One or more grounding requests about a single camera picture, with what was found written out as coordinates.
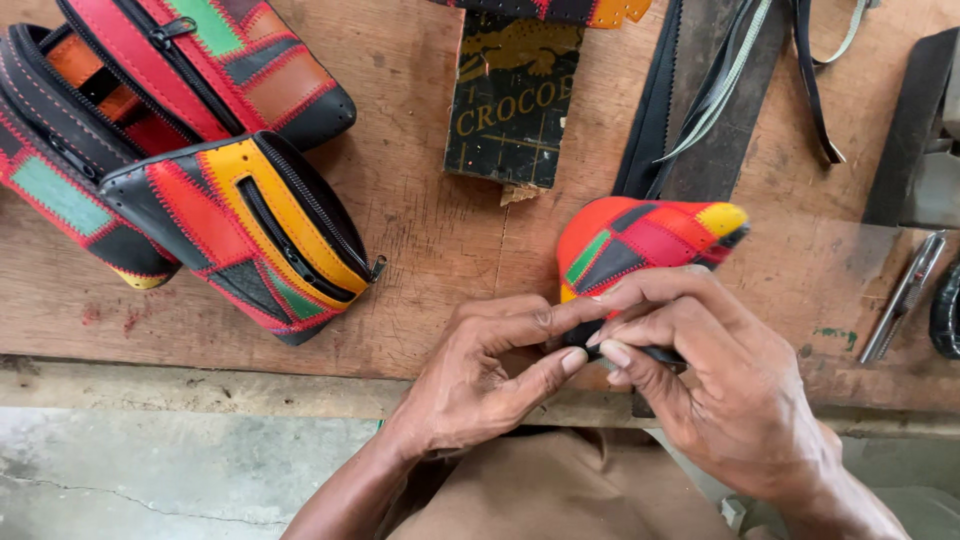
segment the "metal tool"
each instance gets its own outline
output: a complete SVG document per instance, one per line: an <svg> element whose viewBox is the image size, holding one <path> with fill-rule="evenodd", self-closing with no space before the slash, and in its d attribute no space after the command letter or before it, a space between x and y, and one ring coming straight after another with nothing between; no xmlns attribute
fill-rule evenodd
<svg viewBox="0 0 960 540"><path fill-rule="evenodd" d="M930 277L930 272L933 270L937 258L944 251L945 243L944 232L940 231L928 236L924 243L917 248L910 266L907 267L907 271L900 278L900 282L897 283L897 288L894 289L893 296L890 297L890 304L883 311L883 316L880 317L876 330L870 336L870 341L867 342L867 346L860 355L861 364L867 360L879 360L887 354L890 342L893 341L894 335L900 329L900 325L903 324L906 314L920 300L924 283Z"/></svg>

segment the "wooden workbench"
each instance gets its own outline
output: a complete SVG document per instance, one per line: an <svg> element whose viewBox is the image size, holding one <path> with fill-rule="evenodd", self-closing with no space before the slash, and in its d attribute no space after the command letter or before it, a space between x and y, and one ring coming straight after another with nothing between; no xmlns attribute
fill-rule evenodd
<svg viewBox="0 0 960 540"><path fill-rule="evenodd" d="M557 236L612 188L666 1L638 24L587 32L556 188L507 209L498 185L440 172L458 11L422 0L274 4L356 101L356 126L308 157L369 251L390 259L380 282L319 337L290 348L187 272L154 291L129 288L2 190L0 353L411 379L457 303L523 292L557 299ZM814 49L824 53L842 39L854 2L814 4ZM0 6L0 23L21 20L62 18L52 0ZM960 412L960 362L932 352L923 310L882 361L855 359L920 238L858 224L907 54L918 38L957 25L956 2L884 2L868 13L851 51L820 77L828 127L849 160L829 170L792 48L774 73L732 199L754 232L719 275L796 347L815 404ZM608 390L603 375L591 366L575 386Z"/></svg>

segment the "hand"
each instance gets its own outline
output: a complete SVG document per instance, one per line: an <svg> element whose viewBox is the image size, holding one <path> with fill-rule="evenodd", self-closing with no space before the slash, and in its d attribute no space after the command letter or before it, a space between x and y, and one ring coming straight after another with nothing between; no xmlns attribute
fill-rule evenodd
<svg viewBox="0 0 960 540"><path fill-rule="evenodd" d="M589 343L602 340L619 366L610 383L632 383L670 443L705 472L777 505L846 474L839 438L810 411L793 348L707 269L637 271L599 303L623 310ZM688 388L641 345L676 349L700 385Z"/></svg>
<svg viewBox="0 0 960 540"><path fill-rule="evenodd" d="M409 395L388 420L411 453L479 444L519 426L587 363L568 347L510 379L498 355L535 345L606 311L590 298L551 307L539 296L458 306Z"/></svg>

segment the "forearm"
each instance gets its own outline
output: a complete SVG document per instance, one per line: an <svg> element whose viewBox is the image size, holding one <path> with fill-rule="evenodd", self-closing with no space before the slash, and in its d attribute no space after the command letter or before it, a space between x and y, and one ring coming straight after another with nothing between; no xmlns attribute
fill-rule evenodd
<svg viewBox="0 0 960 540"><path fill-rule="evenodd" d="M388 422L307 501L281 540L372 538L420 457L403 427Z"/></svg>
<svg viewBox="0 0 960 540"><path fill-rule="evenodd" d="M822 482L805 503L781 505L793 540L909 539L900 521L846 470Z"/></svg>

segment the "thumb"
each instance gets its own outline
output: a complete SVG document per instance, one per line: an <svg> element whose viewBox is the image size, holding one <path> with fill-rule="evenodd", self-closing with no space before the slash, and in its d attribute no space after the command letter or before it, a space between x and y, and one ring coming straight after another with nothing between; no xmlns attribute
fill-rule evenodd
<svg viewBox="0 0 960 540"><path fill-rule="evenodd" d="M610 378L619 380L626 375L625 378L634 384L637 392L643 394L661 422L670 421L682 411L689 410L689 390L677 374L662 362L615 339L604 340L600 344L600 352L620 368L611 372Z"/></svg>
<svg viewBox="0 0 960 540"><path fill-rule="evenodd" d="M587 351L567 347L544 356L516 379L505 381L500 390L516 410L529 412L543 400L557 393L580 368L587 365Z"/></svg>

